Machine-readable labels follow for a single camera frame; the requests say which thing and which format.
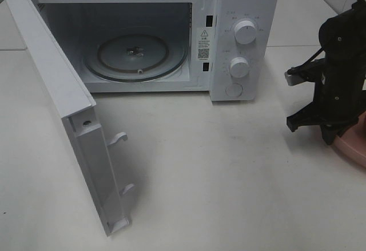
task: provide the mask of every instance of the table surface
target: table surface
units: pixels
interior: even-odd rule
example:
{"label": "table surface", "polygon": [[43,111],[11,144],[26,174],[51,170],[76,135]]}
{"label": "table surface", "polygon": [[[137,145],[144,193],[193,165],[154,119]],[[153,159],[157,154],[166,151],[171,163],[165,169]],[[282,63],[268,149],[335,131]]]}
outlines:
{"label": "table surface", "polygon": [[109,238],[4,3],[0,14],[1,250],[364,250],[365,170],[318,128],[285,125],[312,99],[283,73],[318,49],[334,16],[322,0],[279,0],[255,101],[95,96],[106,136],[129,134],[110,150],[118,183],[137,185],[133,224]]}

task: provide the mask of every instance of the warning label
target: warning label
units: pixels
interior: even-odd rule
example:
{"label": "warning label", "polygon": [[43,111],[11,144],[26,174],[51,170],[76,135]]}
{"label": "warning label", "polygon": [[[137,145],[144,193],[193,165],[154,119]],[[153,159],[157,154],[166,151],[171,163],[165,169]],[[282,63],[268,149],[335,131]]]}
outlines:
{"label": "warning label", "polygon": [[197,59],[210,60],[211,41],[213,39],[211,27],[197,28]]}

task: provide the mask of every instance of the timer knob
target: timer knob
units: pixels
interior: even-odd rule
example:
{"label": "timer knob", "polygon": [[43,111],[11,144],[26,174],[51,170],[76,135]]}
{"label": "timer knob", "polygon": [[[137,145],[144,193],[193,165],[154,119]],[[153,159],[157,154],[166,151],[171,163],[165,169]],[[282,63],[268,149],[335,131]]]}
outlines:
{"label": "timer knob", "polygon": [[234,58],[230,63],[230,75],[234,78],[245,77],[249,73],[249,64],[245,58]]}
{"label": "timer knob", "polygon": [[238,43],[249,44],[257,37],[257,25],[248,19],[242,20],[235,25],[234,36]]}

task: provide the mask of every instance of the open microwave door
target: open microwave door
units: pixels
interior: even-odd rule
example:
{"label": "open microwave door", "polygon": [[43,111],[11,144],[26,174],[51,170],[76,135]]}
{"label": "open microwave door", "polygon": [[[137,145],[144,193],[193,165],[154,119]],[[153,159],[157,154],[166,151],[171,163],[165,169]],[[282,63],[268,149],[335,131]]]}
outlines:
{"label": "open microwave door", "polygon": [[75,152],[102,225],[109,236],[130,223],[118,189],[108,145],[126,139],[124,133],[106,142],[96,115],[96,102],[63,53],[31,0],[6,0]]}

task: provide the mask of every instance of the white microwave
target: white microwave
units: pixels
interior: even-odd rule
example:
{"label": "white microwave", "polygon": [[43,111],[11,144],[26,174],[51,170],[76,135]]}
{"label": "white microwave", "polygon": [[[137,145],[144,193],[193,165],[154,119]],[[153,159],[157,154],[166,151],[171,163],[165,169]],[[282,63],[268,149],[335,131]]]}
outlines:
{"label": "white microwave", "polygon": [[6,0],[107,235],[128,225],[91,93],[254,99],[277,0]]}

